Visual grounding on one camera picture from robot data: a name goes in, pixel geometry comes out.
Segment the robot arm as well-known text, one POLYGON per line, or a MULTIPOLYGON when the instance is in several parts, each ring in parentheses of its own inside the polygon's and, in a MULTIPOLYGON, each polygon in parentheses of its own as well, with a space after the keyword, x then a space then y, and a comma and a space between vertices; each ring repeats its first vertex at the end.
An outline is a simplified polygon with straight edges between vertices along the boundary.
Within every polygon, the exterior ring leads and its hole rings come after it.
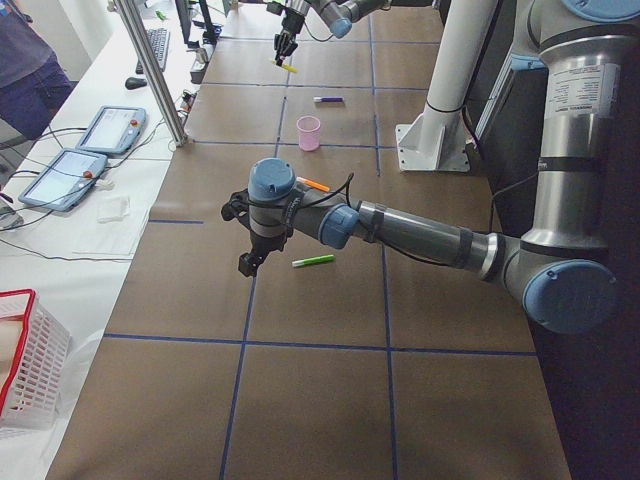
POLYGON ((285 60, 297 49, 297 35, 306 23, 306 16, 313 10, 330 33, 342 38, 346 36, 352 25, 370 13, 391 6, 391 1, 382 0, 293 0, 268 1, 268 12, 282 17, 281 31, 274 36, 274 62, 282 67, 285 60))
MULTIPOLYGON (((284 13, 275 35, 275 64, 297 47, 313 9, 331 33, 344 37, 354 23, 397 1, 278 1, 284 13)), ((423 112, 396 127, 404 171, 468 171, 463 166, 464 109, 476 66, 500 1, 451 1, 423 112)), ((528 318, 546 329, 582 333, 616 309, 617 282, 598 260, 607 252, 600 228, 606 150, 614 123, 621 67, 639 44, 639 1, 517 1, 513 43, 505 70, 548 72, 537 172, 493 192, 497 198, 536 179, 532 227, 520 238, 450 226, 350 198, 352 175, 331 191, 296 178, 279 158, 258 161, 248 187, 221 208, 249 232, 251 250, 239 271, 255 277, 272 251, 283 251, 294 231, 342 249, 349 238, 378 243, 414 260, 463 269, 501 285, 528 318)))

